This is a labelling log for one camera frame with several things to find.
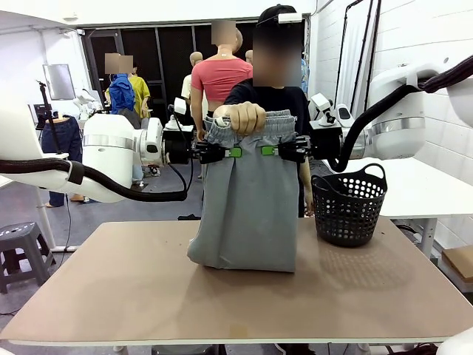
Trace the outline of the person's right hand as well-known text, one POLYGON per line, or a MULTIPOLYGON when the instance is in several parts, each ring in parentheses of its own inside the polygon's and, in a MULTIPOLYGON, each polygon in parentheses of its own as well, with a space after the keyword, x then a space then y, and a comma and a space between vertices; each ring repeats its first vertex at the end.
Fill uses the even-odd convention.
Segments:
POLYGON ((214 111, 214 118, 227 117, 231 128, 239 135, 250 135, 263 129, 266 111, 258 104, 246 101, 241 104, 222 105, 214 111))

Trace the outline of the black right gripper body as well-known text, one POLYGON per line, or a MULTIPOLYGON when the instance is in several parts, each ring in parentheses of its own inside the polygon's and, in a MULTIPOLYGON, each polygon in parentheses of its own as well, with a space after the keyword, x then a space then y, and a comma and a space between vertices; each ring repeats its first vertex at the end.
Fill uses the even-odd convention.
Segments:
POLYGON ((338 158, 342 147, 341 127, 312 129, 310 145, 311 155, 316 160, 338 158))

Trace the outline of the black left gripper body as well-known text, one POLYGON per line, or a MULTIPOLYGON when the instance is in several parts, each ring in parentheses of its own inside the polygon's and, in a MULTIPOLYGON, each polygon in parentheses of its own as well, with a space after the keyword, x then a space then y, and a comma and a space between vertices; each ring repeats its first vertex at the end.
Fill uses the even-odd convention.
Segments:
POLYGON ((199 158, 196 147, 194 130, 163 131, 163 163, 164 164, 189 164, 191 159, 199 158))

